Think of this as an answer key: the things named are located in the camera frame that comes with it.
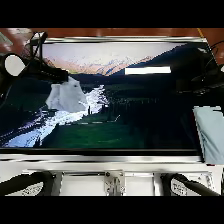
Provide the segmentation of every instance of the white rectangle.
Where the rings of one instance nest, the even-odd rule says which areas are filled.
[[[144,67],[144,68],[125,68],[125,75],[171,73],[169,66],[164,67]]]

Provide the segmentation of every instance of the flat screen monitor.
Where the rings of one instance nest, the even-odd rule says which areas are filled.
[[[69,71],[79,90],[49,106],[57,84],[18,79],[0,109],[1,149],[199,155],[195,100],[178,86],[202,75],[207,42],[88,40],[43,44],[44,62]]]

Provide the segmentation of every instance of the metal hinge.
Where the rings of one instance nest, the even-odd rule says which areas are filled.
[[[125,195],[125,173],[123,170],[105,171],[105,192],[107,196]]]

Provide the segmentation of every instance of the brown surface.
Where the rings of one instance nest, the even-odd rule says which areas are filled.
[[[49,37],[74,36],[200,36],[197,28],[30,28],[31,31],[47,31]],[[224,40],[224,28],[201,28],[210,45]],[[0,52],[20,53],[32,33],[12,34],[7,28],[0,28],[13,46],[0,44]],[[217,62],[224,63],[224,43],[218,46]]]

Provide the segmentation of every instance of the microfiber cloth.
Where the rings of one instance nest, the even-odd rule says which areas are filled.
[[[205,163],[224,164],[224,117],[221,107],[193,109]]]
[[[46,104],[48,109],[75,113],[86,110],[87,100],[79,81],[68,77],[68,82],[51,85]]]

